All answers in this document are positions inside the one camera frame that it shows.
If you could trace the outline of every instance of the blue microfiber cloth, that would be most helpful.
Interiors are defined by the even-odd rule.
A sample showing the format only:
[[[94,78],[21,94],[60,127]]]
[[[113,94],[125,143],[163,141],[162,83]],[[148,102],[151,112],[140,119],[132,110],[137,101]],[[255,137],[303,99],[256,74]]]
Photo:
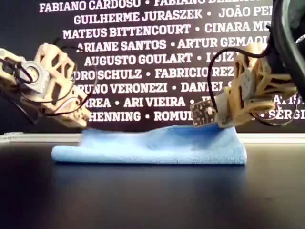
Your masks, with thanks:
[[[60,162],[128,164],[239,164],[247,154],[234,127],[174,125],[142,133],[85,130],[79,146],[56,146]]]

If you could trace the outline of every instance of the black table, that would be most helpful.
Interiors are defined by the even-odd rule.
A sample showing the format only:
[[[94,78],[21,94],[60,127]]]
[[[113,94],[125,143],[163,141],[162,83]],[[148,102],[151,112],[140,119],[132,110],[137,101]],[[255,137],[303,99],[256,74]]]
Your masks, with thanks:
[[[1,229],[301,229],[305,145],[248,144],[244,166],[71,165],[0,148]]]

